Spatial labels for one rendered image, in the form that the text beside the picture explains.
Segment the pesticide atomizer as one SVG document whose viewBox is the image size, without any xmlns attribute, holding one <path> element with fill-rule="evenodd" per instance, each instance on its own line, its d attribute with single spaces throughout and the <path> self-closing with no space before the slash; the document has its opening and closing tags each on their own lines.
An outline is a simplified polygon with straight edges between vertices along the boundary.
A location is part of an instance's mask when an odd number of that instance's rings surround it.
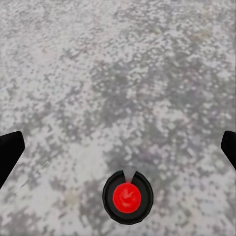
<svg viewBox="0 0 236 236">
<path fill-rule="evenodd" d="M 108 179 L 103 191 L 106 211 L 114 220 L 126 225 L 141 223 L 154 203 L 152 185 L 137 169 L 137 166 L 124 165 L 122 171 Z"/>
</svg>

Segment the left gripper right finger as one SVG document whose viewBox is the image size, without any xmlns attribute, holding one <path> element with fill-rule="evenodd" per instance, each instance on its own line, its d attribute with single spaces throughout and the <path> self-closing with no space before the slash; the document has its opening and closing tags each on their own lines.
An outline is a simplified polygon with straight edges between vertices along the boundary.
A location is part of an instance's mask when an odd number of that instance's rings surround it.
<svg viewBox="0 0 236 236">
<path fill-rule="evenodd" d="M 222 138 L 221 148 L 236 169 L 236 132 L 229 130 L 225 131 Z"/>
</svg>

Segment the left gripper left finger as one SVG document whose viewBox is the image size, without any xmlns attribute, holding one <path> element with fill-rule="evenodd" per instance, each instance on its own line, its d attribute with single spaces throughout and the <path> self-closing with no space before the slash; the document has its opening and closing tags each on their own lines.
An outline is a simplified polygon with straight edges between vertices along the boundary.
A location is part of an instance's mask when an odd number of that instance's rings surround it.
<svg viewBox="0 0 236 236">
<path fill-rule="evenodd" d="M 0 189 L 25 150 L 22 132 L 0 136 Z"/>
</svg>

